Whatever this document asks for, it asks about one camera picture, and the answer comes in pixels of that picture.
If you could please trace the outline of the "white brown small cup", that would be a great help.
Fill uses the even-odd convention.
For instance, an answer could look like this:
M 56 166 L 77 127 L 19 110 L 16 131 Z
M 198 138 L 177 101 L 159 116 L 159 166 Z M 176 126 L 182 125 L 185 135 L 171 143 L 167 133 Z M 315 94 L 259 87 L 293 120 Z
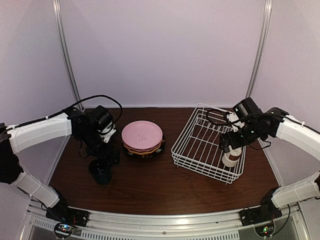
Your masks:
M 237 165 L 239 158 L 242 154 L 242 149 L 230 149 L 229 152 L 226 152 L 222 156 L 222 163 L 229 168 L 233 168 Z

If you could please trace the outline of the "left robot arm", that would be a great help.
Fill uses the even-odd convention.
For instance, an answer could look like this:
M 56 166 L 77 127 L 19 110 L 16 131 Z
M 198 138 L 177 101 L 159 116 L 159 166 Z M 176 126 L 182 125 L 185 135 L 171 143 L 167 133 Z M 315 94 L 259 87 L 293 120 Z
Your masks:
M 72 211 L 58 192 L 20 165 L 18 154 L 45 142 L 72 136 L 85 144 L 85 153 L 93 157 L 89 167 L 96 182 L 111 181 L 111 168 L 120 162 L 120 151 L 112 143 L 117 133 L 116 121 L 110 112 L 99 105 L 89 113 L 68 107 L 59 113 L 17 125 L 0 125 L 0 181 L 13 185 L 39 200 L 61 222 L 72 218 Z

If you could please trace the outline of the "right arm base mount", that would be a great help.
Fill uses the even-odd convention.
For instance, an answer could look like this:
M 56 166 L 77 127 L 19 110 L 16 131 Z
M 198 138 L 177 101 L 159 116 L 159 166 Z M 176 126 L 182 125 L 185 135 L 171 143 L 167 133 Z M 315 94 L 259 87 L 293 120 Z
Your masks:
M 260 206 L 245 207 L 239 212 L 242 226 L 255 225 L 264 222 L 271 222 L 282 216 L 282 211 L 275 207 L 271 197 L 265 196 L 260 201 Z

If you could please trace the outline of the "black striped rim plate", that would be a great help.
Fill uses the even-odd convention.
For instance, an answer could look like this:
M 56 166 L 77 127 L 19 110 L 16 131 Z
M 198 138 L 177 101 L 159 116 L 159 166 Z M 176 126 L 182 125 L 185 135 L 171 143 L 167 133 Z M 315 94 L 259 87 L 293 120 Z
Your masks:
M 161 154 L 164 149 L 165 149 L 165 145 L 166 145 L 166 138 L 163 136 L 162 137 L 162 141 L 161 141 L 161 147 L 160 149 L 158 149 L 157 151 L 155 151 L 154 153 L 151 153 L 151 154 L 146 154 L 146 155 L 137 155 L 137 154 L 133 154 L 133 153 L 129 153 L 128 150 L 125 149 L 125 147 L 123 146 L 122 144 L 122 148 L 124 150 L 124 153 L 129 156 L 129 157 L 132 157 L 132 158 L 135 158 L 135 159 L 149 159 L 149 158 L 153 158 L 159 154 Z

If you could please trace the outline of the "yellow polka dot plate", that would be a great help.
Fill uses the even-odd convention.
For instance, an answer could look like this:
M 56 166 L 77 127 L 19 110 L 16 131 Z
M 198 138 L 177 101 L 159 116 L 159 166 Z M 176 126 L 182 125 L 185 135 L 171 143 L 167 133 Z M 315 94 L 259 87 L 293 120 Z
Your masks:
M 135 155 L 148 155 L 156 152 L 161 147 L 161 143 L 159 145 L 156 145 L 155 147 L 152 147 L 150 149 L 135 149 L 132 147 L 127 146 L 126 144 L 122 144 L 126 150 L 128 150 L 129 153 L 135 154 Z

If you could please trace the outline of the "plain pink plate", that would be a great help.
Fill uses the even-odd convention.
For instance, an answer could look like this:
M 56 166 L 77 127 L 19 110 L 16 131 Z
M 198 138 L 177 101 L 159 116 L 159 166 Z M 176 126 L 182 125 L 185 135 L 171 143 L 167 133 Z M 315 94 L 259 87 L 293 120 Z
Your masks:
M 123 128 L 121 138 L 130 147 L 150 148 L 162 141 L 163 131 L 151 121 L 138 120 Z

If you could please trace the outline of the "dark teal small cup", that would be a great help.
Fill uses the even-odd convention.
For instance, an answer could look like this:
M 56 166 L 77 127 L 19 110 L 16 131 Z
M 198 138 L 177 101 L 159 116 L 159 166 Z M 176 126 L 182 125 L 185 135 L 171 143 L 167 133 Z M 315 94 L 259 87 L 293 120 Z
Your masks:
M 107 162 L 94 159 L 88 165 L 88 171 L 98 185 L 107 185 L 112 180 L 111 167 Z

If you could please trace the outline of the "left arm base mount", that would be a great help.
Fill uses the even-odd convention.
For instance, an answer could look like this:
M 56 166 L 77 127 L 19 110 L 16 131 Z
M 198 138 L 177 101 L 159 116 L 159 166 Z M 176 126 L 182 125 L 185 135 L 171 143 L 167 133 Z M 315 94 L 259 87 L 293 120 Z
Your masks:
M 87 226 L 89 212 L 69 207 L 67 200 L 62 195 L 58 196 L 58 202 L 53 207 L 48 207 L 41 201 L 40 203 L 48 219 L 76 227 Z

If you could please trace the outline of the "pink polka dot plate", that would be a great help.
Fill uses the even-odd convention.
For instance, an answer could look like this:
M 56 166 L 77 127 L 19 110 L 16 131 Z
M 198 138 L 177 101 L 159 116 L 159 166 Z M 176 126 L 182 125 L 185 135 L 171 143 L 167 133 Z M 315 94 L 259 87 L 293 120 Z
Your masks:
M 156 144 L 155 146 L 148 147 L 148 148 L 134 148 L 129 145 L 127 145 L 125 142 L 122 142 L 122 145 L 128 149 L 130 152 L 137 152 L 137 153 L 145 153 L 145 152 L 150 152 L 153 151 L 154 149 L 157 149 L 161 146 L 162 142 Z

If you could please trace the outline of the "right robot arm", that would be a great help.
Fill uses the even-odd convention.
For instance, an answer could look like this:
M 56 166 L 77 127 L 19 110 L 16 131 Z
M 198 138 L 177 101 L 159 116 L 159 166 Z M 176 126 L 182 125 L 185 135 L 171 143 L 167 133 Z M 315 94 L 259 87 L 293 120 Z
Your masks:
M 320 132 L 279 107 L 262 110 L 247 97 L 222 113 L 216 126 L 227 127 L 219 136 L 224 153 L 247 147 L 262 150 L 279 186 L 270 189 L 256 210 L 268 220 L 276 208 L 320 198 Z

